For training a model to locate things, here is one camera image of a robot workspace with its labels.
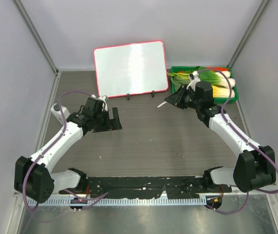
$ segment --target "green tray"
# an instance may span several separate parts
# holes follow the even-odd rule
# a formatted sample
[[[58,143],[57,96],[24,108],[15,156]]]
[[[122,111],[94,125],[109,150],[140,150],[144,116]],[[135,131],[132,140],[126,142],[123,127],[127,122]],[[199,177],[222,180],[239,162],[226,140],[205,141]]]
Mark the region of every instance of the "green tray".
[[[173,66],[173,67],[171,67],[170,72],[171,72],[171,73],[176,73],[176,72],[179,72],[179,71],[187,71],[187,70],[190,70],[190,69],[193,69],[193,68],[195,68],[195,67],[179,67],[179,66]],[[229,67],[226,67],[226,68],[229,69],[229,71],[230,71],[230,73],[231,73],[231,77],[234,78],[231,68],[229,68]],[[172,90],[172,93],[175,93],[175,92],[176,92],[176,91],[174,90],[174,85],[173,85],[173,83],[171,83],[171,90]],[[235,97],[231,98],[231,99],[229,100],[228,103],[232,103],[232,102],[237,101],[237,100],[239,99],[238,91],[237,91],[236,86],[234,86],[233,90],[234,90],[234,92],[235,92]],[[227,100],[226,97],[215,97],[215,103],[225,103],[226,100]]]

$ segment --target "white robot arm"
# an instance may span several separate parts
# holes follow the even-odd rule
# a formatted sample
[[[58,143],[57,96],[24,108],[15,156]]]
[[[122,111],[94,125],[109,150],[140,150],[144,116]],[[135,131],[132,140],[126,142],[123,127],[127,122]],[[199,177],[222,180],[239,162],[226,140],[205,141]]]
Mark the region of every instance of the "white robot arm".
[[[37,161],[31,170],[26,183],[26,195],[39,203],[45,202],[52,193],[64,189],[72,189],[79,193],[86,188],[87,176],[82,171],[69,168],[61,173],[52,173],[52,170],[60,158],[75,142],[80,140],[87,132],[104,132],[122,129],[119,121],[118,110],[113,108],[113,119],[109,118],[107,97],[87,99],[86,105],[81,112],[70,112],[61,107],[67,120],[66,129],[64,126],[60,131],[39,151],[29,158],[21,156],[16,162],[14,188],[22,192],[23,181],[30,166]],[[63,124],[59,106],[55,104],[51,108],[53,115]]]
[[[215,167],[206,170],[206,186],[226,184],[248,192],[275,183],[276,171],[273,165],[259,154],[261,151],[275,162],[273,149],[270,146],[261,147],[239,129],[228,114],[221,113],[221,106],[214,104],[209,82],[196,82],[195,87],[193,91],[183,85],[176,93],[165,98],[165,102],[180,109],[195,109],[198,119],[216,132],[238,158],[235,168]]]

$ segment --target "table surface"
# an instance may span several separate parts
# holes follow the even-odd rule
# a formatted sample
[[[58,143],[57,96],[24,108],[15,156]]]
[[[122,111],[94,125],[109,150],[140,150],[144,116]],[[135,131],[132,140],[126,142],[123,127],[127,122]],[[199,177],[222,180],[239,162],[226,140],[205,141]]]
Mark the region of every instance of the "table surface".
[[[69,90],[97,95],[94,71],[62,72],[56,101]],[[216,167],[234,167],[236,157],[223,140],[197,119],[195,110],[180,110],[169,104],[156,109],[170,90],[151,94],[111,98],[109,108],[118,107],[122,130],[87,133],[56,164],[53,172],[74,167],[88,176],[198,176]],[[70,94],[62,105],[78,111],[87,96]],[[227,112],[243,130],[235,103]],[[47,142],[61,128],[51,115]]]

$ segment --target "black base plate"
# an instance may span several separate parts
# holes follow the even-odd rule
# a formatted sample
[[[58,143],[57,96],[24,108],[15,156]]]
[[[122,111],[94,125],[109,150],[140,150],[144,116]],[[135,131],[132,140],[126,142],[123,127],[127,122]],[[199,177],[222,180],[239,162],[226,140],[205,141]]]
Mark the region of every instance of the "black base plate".
[[[206,187],[202,177],[156,176],[156,177],[89,177],[91,197],[108,192],[106,198],[152,199],[166,191],[168,199],[199,198],[198,193],[219,193],[220,186]],[[224,193],[231,187],[222,185]]]

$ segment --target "metal frame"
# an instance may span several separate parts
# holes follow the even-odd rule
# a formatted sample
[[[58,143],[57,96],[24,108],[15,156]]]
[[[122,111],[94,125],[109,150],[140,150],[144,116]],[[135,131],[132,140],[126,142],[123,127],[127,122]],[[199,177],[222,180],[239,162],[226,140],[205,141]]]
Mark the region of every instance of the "metal frame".
[[[23,214],[23,199],[22,197],[15,197],[15,206],[12,211],[11,220],[8,226],[7,234],[17,234],[19,223]]]
[[[30,30],[31,34],[33,35],[35,41],[37,42],[40,50],[42,51],[44,57],[47,59],[51,69],[53,70],[53,72],[55,74],[57,74],[58,70],[56,68],[56,65],[54,64],[46,46],[44,45],[44,43],[42,42],[34,24],[31,21],[31,18],[29,17],[29,15],[27,14],[22,2],[20,0],[12,0],[12,2],[14,3],[14,5],[17,7],[17,10],[19,11],[21,17],[23,18],[24,22],[26,23],[26,26],[28,27],[28,29]]]
[[[73,203],[74,196],[72,195],[54,195],[40,206],[89,206],[95,201],[90,201],[88,204]],[[28,198],[28,204],[32,207],[37,204],[36,201]],[[199,198],[187,199],[168,199],[164,191],[158,199],[102,199],[95,206],[189,206],[189,205],[206,205],[206,196],[201,195]]]
[[[228,67],[232,68],[234,63],[236,62],[238,56],[240,55],[242,49],[244,48],[245,44],[248,42],[249,38],[251,37],[252,33],[254,32],[255,28],[257,27],[260,19],[262,18],[263,14],[265,13],[266,9],[270,5],[272,0],[262,0],[260,6],[258,7],[254,17],[252,18],[244,36],[242,37],[238,47],[230,60]]]
[[[46,136],[46,132],[47,132],[47,128],[48,128],[49,118],[50,118],[50,115],[51,115],[50,108],[52,107],[52,105],[54,103],[54,100],[55,100],[55,97],[56,97],[56,91],[57,91],[57,87],[59,85],[60,77],[61,77],[61,73],[58,72],[56,74],[54,80],[53,80],[53,84],[51,86],[50,95],[49,95],[49,99],[48,99],[48,102],[47,102],[45,114],[44,114],[44,117],[43,117],[42,122],[41,122],[41,128],[40,128],[40,131],[39,131],[39,136],[38,136],[38,141],[37,141],[37,144],[36,144],[35,152],[40,150],[41,147],[43,146],[45,136]]]

